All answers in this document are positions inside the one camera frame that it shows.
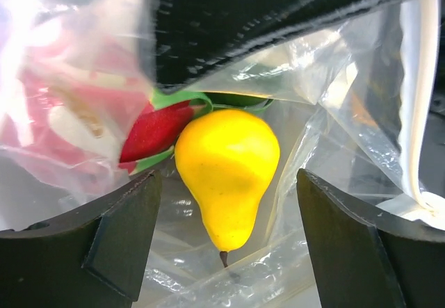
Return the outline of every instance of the black textured object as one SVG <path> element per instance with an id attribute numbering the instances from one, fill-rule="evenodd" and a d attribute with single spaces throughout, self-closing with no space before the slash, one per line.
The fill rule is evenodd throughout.
<path id="1" fill-rule="evenodd" d="M 402 0 L 147 1 L 156 8 L 157 86 L 174 92 L 258 49 L 397 1 Z M 148 26 L 146 17 L 141 24 Z M 151 76 L 146 45 L 139 40 L 140 66 Z"/>
<path id="2" fill-rule="evenodd" d="M 393 216 L 306 170 L 297 189 L 323 307 L 444 306 L 444 232 Z"/>
<path id="3" fill-rule="evenodd" d="M 160 179 L 147 173 L 24 231 L 0 232 L 0 307 L 130 308 L 160 194 Z"/>

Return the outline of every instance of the red fruit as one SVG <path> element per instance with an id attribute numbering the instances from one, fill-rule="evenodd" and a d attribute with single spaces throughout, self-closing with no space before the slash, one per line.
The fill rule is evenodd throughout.
<path id="1" fill-rule="evenodd" d="M 161 110 L 142 113 L 125 141 L 120 162 L 130 162 L 153 156 L 171 146 L 195 111 L 184 101 Z"/>

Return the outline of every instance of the yellow pear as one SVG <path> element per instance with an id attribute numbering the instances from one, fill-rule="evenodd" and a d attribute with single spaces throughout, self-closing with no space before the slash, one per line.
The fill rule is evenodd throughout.
<path id="1" fill-rule="evenodd" d="M 179 136 L 177 170 L 225 258 L 249 239 L 279 159 L 272 129 L 241 110 L 214 111 L 192 121 Z"/>

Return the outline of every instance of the pink plastic package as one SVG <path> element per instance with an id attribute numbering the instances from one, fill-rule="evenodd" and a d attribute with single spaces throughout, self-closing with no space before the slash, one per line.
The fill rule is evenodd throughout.
<path id="1" fill-rule="evenodd" d="M 26 19 L 0 0 L 0 147 L 46 184 L 102 195 L 127 179 L 120 150 L 153 93 L 136 58 L 142 1 L 92 0 L 37 26 L 35 1 Z"/>

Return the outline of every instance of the black background object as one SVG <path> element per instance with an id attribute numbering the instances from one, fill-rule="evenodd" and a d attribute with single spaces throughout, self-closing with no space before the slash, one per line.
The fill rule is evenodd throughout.
<path id="1" fill-rule="evenodd" d="M 0 232 L 0 307 L 130 308 L 160 194 L 160 179 L 146 173 L 24 231 Z"/>
<path id="2" fill-rule="evenodd" d="M 393 216 L 306 170 L 297 189 L 323 307 L 443 307 L 444 232 Z"/>
<path id="3" fill-rule="evenodd" d="M 174 92 L 246 55 L 402 0 L 147 0 L 154 6 L 157 86 Z M 141 20 L 141 32 L 150 22 Z M 152 75 L 150 43 L 139 40 Z"/>

